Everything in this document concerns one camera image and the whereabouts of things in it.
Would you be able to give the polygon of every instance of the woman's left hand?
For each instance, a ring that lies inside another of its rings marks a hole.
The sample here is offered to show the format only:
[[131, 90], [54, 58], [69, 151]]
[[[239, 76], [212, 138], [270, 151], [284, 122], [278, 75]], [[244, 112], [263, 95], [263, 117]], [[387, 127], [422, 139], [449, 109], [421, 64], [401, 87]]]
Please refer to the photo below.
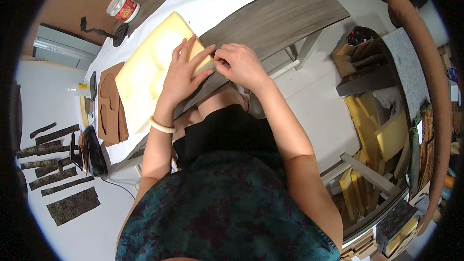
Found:
[[193, 78], [194, 67], [211, 54], [216, 47], [216, 45], [207, 47], [189, 61], [187, 55], [195, 40], [196, 35], [193, 35], [189, 41], [184, 38], [182, 43], [173, 51], [172, 61], [164, 80], [163, 91], [158, 99], [158, 102], [167, 105], [169, 108], [174, 109], [214, 72], [213, 70], [204, 70]]

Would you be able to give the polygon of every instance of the glue bottle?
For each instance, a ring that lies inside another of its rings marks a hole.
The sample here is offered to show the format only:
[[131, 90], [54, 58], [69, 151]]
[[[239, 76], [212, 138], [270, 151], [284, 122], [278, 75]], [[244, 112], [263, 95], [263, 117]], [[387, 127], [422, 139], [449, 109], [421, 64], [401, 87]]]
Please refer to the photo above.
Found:
[[90, 97], [90, 85], [89, 84], [74, 84], [71, 87], [68, 87], [67, 90], [69, 93], [74, 96], [85, 96]]

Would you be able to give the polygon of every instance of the red label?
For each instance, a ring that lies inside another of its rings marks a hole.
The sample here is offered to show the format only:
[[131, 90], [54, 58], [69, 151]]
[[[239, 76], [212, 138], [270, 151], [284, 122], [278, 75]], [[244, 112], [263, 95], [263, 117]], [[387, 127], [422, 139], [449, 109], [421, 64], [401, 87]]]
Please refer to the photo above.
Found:
[[126, 21], [129, 17], [134, 13], [136, 10], [137, 3], [133, 2], [132, 0], [126, 0], [123, 7], [119, 12], [115, 15], [115, 17], [119, 20]]

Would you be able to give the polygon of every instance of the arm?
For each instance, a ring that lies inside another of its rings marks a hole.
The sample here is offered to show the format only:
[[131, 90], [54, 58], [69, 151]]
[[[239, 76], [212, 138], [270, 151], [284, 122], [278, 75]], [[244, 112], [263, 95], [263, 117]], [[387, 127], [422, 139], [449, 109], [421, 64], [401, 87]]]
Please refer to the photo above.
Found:
[[[158, 124], [166, 127], [173, 126], [174, 108], [185, 98], [190, 96], [198, 86], [213, 73], [213, 70], [205, 70], [194, 79], [194, 68], [203, 61], [214, 49], [212, 45], [197, 54], [191, 61], [188, 61], [187, 55], [192, 48], [196, 36], [194, 35], [187, 41], [183, 39], [182, 43], [173, 51], [172, 61], [167, 71], [163, 84], [163, 91], [156, 102], [156, 108], [153, 119]], [[142, 173], [140, 178], [139, 190], [134, 200], [134, 204], [129, 211], [127, 218], [121, 228], [118, 236], [136, 207], [137, 203], [147, 193], [147, 191], [161, 178], [171, 171], [172, 157], [172, 134], [161, 132], [153, 127], [148, 133], [147, 144], [142, 160]]]
[[214, 59], [219, 73], [258, 97], [284, 160], [290, 196], [341, 250], [341, 216], [322, 183], [311, 142], [274, 81], [254, 52], [244, 45], [223, 45]]

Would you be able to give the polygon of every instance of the power cord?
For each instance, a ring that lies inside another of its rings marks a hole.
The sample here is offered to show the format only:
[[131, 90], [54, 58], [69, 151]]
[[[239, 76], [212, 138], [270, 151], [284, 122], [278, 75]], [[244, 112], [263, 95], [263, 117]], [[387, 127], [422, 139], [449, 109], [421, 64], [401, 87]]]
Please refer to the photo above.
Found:
[[[104, 181], [105, 183], [110, 183], [109, 181], [106, 181], [106, 180], [104, 180], [103, 178], [102, 178], [101, 180]], [[116, 183], [110, 183], [110, 184], [114, 184], [114, 185], [117, 185], [117, 186], [120, 187], [120, 188], [125, 189], [125, 191], [128, 192], [134, 200], [136, 199], [136, 198], [134, 197], [134, 195], [131, 194], [131, 192], [128, 191], [127, 188], [123, 187], [122, 185], [119, 185], [119, 184], [116, 184]]]

